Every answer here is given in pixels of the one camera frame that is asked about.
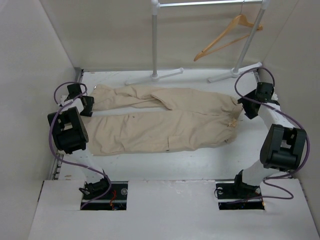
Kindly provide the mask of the beige trousers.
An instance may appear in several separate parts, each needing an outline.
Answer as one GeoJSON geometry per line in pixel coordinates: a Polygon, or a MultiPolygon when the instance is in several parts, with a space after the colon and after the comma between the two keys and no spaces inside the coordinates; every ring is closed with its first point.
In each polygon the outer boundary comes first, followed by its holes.
{"type": "Polygon", "coordinates": [[[243,107],[227,94],[193,88],[99,84],[93,111],[125,107],[136,112],[83,117],[95,156],[215,148],[232,142],[243,107]]]}

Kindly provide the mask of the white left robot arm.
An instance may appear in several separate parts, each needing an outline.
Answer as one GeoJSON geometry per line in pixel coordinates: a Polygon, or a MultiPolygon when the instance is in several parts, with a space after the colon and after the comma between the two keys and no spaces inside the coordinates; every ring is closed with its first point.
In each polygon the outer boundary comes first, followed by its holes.
{"type": "Polygon", "coordinates": [[[57,100],[57,90],[53,93],[53,99],[59,110],[47,115],[49,123],[49,147],[51,153],[57,157],[58,151],[71,156],[74,162],[61,159],[60,161],[77,166],[87,174],[84,187],[79,188],[88,201],[108,199],[112,195],[112,183],[108,175],[96,166],[92,160],[92,154],[87,147],[89,135],[82,117],[91,117],[95,100],[87,95],[88,88],[79,82],[65,82],[57,88],[66,85],[68,95],[63,95],[57,100]]]}

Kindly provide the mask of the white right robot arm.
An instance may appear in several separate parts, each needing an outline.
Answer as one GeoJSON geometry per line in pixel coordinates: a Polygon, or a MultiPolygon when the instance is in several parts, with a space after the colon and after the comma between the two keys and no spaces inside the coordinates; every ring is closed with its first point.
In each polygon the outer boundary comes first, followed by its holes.
{"type": "Polygon", "coordinates": [[[256,89],[238,100],[248,119],[260,117],[268,127],[259,159],[234,178],[231,190],[238,198],[252,197],[261,182],[280,172],[295,171],[300,166],[307,133],[301,127],[294,127],[273,95],[273,84],[258,82],[256,89]]]}

